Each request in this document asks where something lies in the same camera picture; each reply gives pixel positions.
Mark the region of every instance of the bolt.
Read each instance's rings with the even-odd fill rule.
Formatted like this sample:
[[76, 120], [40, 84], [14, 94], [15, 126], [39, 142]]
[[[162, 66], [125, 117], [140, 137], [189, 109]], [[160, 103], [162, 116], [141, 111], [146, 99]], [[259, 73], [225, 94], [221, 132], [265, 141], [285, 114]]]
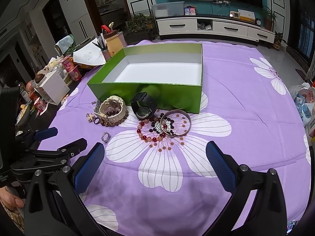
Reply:
[[64, 166], [64, 167], [62, 168], [62, 171], [65, 172], [65, 173], [67, 173], [67, 172], [70, 171], [70, 167], [69, 167], [69, 166]]
[[248, 170], [248, 166], [245, 164], [240, 165], [240, 169], [241, 171], [247, 171]]
[[271, 173], [272, 175], [276, 175], [276, 174], [277, 174], [277, 171], [276, 171], [275, 169], [270, 169], [269, 171], [270, 171], [270, 173]]
[[41, 173], [42, 173], [41, 170], [36, 170], [36, 171], [35, 171], [35, 176], [39, 176]]

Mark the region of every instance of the purple tablecloth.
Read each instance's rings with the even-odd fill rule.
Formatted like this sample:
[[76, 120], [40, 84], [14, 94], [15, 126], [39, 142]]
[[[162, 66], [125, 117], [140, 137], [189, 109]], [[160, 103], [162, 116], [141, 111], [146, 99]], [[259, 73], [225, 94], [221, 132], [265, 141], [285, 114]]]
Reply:
[[[95, 70], [58, 111], [51, 127], [59, 133], [43, 141], [40, 149], [54, 150], [84, 137], [88, 147], [81, 155], [85, 155], [96, 142], [102, 143], [103, 132], [112, 136], [104, 143], [106, 157], [87, 192], [81, 194], [97, 222], [127, 236], [202, 235], [231, 195], [205, 156], [210, 140], [252, 170], [276, 168], [288, 221], [301, 218], [310, 193], [311, 165], [303, 123], [290, 94], [257, 49], [202, 44], [200, 114], [191, 115], [192, 129], [182, 139], [166, 137], [156, 146], [145, 143], [136, 133], [139, 121], [130, 108], [130, 116], [119, 126], [89, 123], [85, 115], [93, 112], [91, 102], [96, 98], [87, 82]], [[151, 73], [144, 72], [143, 77]], [[153, 137], [156, 133], [148, 129], [142, 131]], [[236, 227], [244, 222], [254, 194]]]

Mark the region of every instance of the black drawer handle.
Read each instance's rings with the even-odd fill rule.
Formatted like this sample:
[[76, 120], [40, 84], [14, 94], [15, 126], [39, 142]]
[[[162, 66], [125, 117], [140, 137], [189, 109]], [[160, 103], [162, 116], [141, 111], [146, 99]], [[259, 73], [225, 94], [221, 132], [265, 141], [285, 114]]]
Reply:
[[258, 36], [264, 37], [264, 38], [268, 38], [268, 36], [262, 35], [262, 34], [257, 34]]
[[224, 28], [227, 29], [227, 30], [238, 31], [238, 29], [236, 29], [236, 28], [229, 28], [229, 27], [224, 27]]
[[170, 25], [170, 27], [184, 27], [185, 24], [182, 24], [182, 25]]

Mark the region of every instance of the transparent storage box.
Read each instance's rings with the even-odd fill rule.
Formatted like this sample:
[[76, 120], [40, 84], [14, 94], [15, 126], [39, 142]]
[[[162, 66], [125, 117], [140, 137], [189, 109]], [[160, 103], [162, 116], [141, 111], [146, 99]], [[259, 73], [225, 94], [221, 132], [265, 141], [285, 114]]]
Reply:
[[185, 2], [168, 2], [152, 5], [155, 18], [183, 16]]

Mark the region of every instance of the sheet of paper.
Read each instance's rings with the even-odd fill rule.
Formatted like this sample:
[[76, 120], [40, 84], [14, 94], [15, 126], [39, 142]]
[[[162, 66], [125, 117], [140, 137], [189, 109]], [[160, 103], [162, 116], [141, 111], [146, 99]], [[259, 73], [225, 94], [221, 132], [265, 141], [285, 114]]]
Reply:
[[90, 66], [99, 66], [106, 63], [102, 51], [92, 42], [73, 53], [74, 62]]
[[255, 14], [252, 11], [244, 11], [244, 10], [238, 10], [240, 17], [247, 17], [251, 19], [255, 19]]

